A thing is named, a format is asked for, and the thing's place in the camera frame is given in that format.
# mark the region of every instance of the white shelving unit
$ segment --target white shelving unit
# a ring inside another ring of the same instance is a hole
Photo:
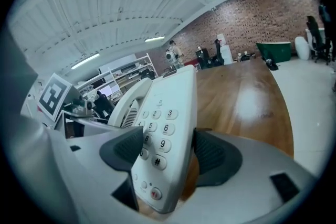
[[[121,70],[121,69],[124,69],[128,66],[131,66],[135,63],[139,63],[140,65],[126,73],[122,73],[122,74],[119,74],[117,75],[117,71]],[[89,86],[91,85],[92,83],[96,82],[97,80],[99,79],[102,79],[108,75],[111,75],[112,79],[110,79],[109,81],[107,81],[106,83],[102,84],[101,86],[93,89],[92,91],[97,91],[97,90],[100,90],[104,87],[106,87],[107,85],[110,85],[112,83],[115,83],[115,84],[118,84],[119,88],[120,89],[123,89],[123,92],[125,93],[128,89],[126,88],[126,86],[129,86],[133,83],[136,83],[140,80],[140,76],[139,74],[134,74],[134,75],[131,75],[132,73],[135,73],[135,72],[140,72],[142,69],[144,68],[149,68],[149,69],[152,69],[155,73],[155,77],[157,78],[158,77],[158,73],[156,72],[156,69],[154,68],[154,65],[152,63],[152,60],[151,58],[149,57],[148,54],[146,54],[146,56],[144,57],[141,57],[135,61],[132,61],[126,65],[123,65],[123,66],[120,66],[120,67],[117,67],[115,69],[112,69],[109,71],[106,71],[102,74],[99,74],[97,76],[95,76],[94,78],[88,80],[87,82],[83,83],[82,85],[79,85],[79,86],[76,86],[76,88],[81,91],[82,89],[84,89],[86,86]],[[83,95],[83,97],[86,97],[89,93],[91,93],[92,91],[88,92],[88,93],[85,93]],[[113,100],[113,102],[117,102],[121,99],[122,97],[122,94],[121,96],[117,97],[116,99]]]

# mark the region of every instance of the brick wall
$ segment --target brick wall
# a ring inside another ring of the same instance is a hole
[[[185,55],[184,61],[196,58],[197,46],[207,48],[215,55],[214,40],[223,33],[235,59],[239,52],[258,52],[256,42],[292,42],[297,36],[307,38],[307,16],[312,15],[320,27],[319,0],[228,0],[191,22],[172,39]],[[168,42],[160,48],[147,51],[157,72],[168,67],[165,50]]]

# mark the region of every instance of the fluorescent light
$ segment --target fluorescent light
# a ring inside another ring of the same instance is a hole
[[[86,62],[88,62],[88,61],[90,61],[90,60],[92,60],[92,59],[94,59],[95,57],[98,57],[98,56],[99,56],[99,54],[92,55],[89,58],[86,58],[85,60],[83,60],[82,62],[79,62],[78,64],[74,65],[73,67],[71,67],[71,69],[75,69],[75,68],[81,66],[82,64],[84,64],[84,63],[86,63]]]
[[[155,41],[155,40],[160,40],[160,39],[164,39],[165,37],[154,37],[154,38],[148,38],[145,39],[145,42],[149,42],[149,41]]]

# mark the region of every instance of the white chair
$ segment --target white chair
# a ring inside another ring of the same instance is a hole
[[[303,37],[295,38],[295,50],[298,53],[298,56],[302,60],[308,60],[310,57],[310,48],[308,42]]]

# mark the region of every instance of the telephone handset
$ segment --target telephone handset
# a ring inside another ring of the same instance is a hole
[[[141,80],[123,96],[110,116],[109,125],[144,126],[143,149],[132,167],[133,185],[139,198],[159,213],[173,211],[181,196],[196,120],[193,66],[153,81]]]

